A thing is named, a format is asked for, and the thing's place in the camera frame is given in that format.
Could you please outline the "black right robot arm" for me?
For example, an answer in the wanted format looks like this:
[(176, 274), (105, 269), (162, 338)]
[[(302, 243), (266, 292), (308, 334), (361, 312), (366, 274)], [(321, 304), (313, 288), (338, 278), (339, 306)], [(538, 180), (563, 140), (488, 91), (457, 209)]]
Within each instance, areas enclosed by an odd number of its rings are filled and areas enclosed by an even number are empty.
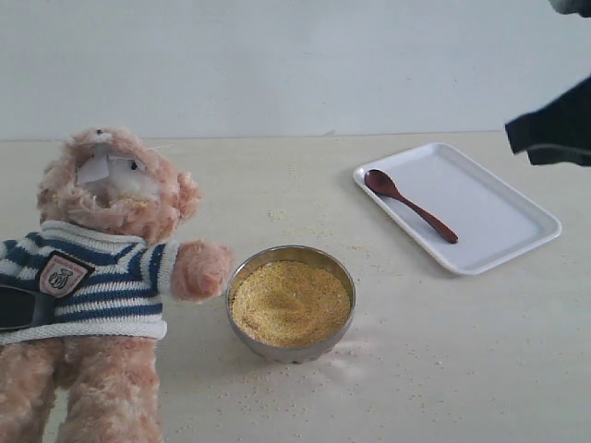
[(590, 77), (542, 107), (504, 125), (512, 155), (534, 166), (569, 163), (590, 166)]

